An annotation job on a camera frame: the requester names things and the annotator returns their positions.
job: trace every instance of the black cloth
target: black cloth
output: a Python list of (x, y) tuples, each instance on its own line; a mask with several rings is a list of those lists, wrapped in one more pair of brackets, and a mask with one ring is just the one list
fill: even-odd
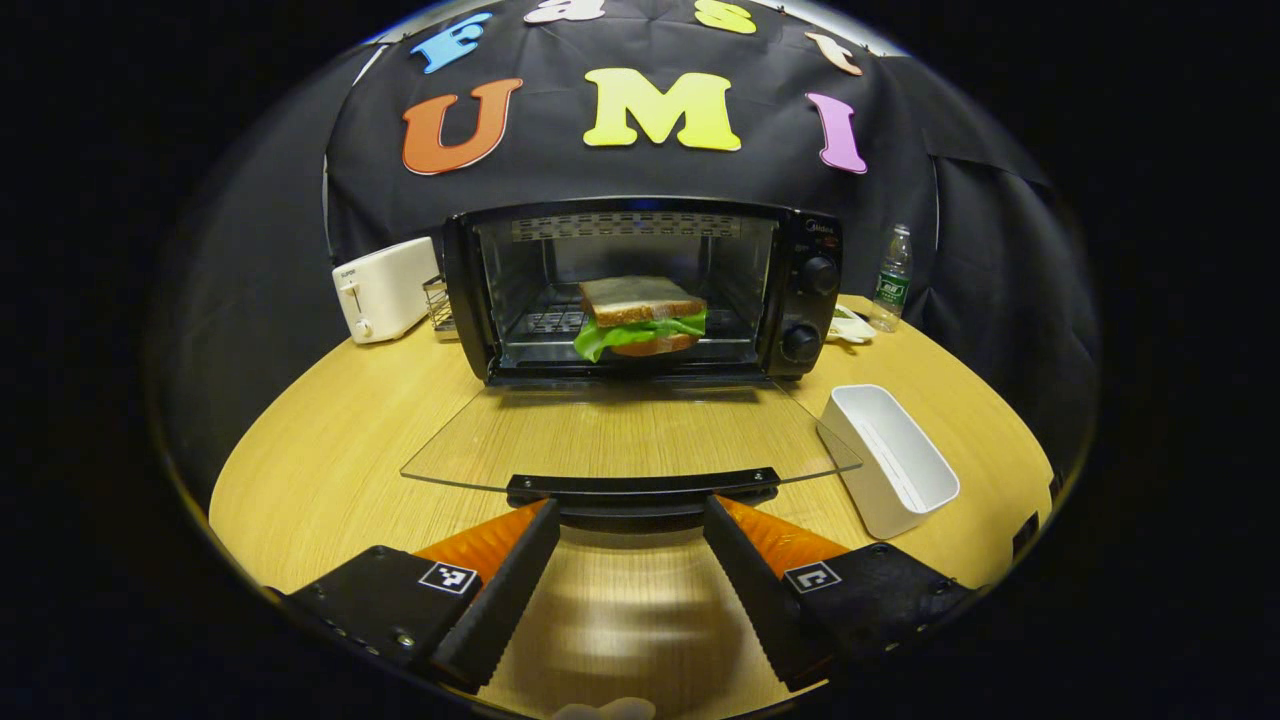
[(166, 247), (145, 352), (148, 391), (168, 461), (206, 510), (253, 420), (349, 337), (324, 238), (323, 149), (372, 53), (352, 49), (266, 113)]
[[(170, 460), (197, 501), (207, 507), (256, 416), (347, 337), (332, 264), (434, 233), (458, 211), (630, 193), (833, 214), (845, 228), (841, 290), (859, 295), (874, 287), (886, 232), (906, 223), (906, 319), (996, 388), (1056, 466), (1071, 465), (1098, 373), (1079, 238), (1034, 161), (966, 96), (918, 60), (841, 41), (864, 70), (850, 77), (804, 36), (819, 28), (763, 6), (751, 6), (751, 36), (701, 26), (687, 3), (613, 3), (607, 17), (545, 26), (525, 24), (518, 4), (485, 10), (494, 17), (479, 47), (431, 74), (412, 49), (470, 13), (317, 73), (230, 154), (184, 227), (150, 356)], [(626, 147), (586, 146), (596, 87), (584, 76), (607, 67), (635, 68), (659, 90), (686, 72), (728, 78), (742, 147), (684, 147), (678, 123), (662, 145), (640, 133)], [(492, 154), (439, 176), (404, 168), (408, 108), (457, 95), (442, 142), (463, 142), (475, 129), (471, 90), (509, 77), (524, 86)], [(865, 174), (819, 160), (822, 126), (805, 92), (855, 109)]]

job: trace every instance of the oven control knob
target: oven control knob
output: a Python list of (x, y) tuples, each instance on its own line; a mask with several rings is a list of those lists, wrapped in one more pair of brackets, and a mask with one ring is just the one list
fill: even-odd
[(800, 265), (800, 290), (827, 296), (840, 287), (840, 270), (826, 258), (810, 258)]
[(822, 351), (822, 337), (813, 325), (796, 325), (782, 336), (782, 356), (792, 363), (809, 363)]

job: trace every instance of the white plastic tray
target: white plastic tray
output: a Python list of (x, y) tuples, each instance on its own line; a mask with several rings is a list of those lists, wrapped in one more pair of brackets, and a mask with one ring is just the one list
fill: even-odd
[(837, 462), (850, 450), (864, 459), (861, 468), (840, 475), (873, 537), (901, 534), (960, 495), (951, 465), (879, 386), (833, 388), (818, 434)]

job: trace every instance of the oven vent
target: oven vent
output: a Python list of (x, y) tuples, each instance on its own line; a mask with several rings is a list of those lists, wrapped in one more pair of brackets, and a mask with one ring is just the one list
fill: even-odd
[(511, 223), (516, 242), (643, 234), (736, 238), (741, 233), (740, 218), (703, 213), (577, 213)]

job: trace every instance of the lettuce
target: lettuce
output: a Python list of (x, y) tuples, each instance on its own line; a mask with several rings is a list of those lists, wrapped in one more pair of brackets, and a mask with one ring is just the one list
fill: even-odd
[(595, 324), (595, 316), (589, 315), (586, 322), (582, 323), (582, 329), (579, 331), (577, 337), (573, 338), (573, 350), (584, 359), (599, 363), (605, 347), (649, 342), (654, 338), (681, 333), (695, 337), (707, 334), (707, 309), (704, 307), (696, 315), (685, 318), (645, 320), (616, 328), (602, 328)]

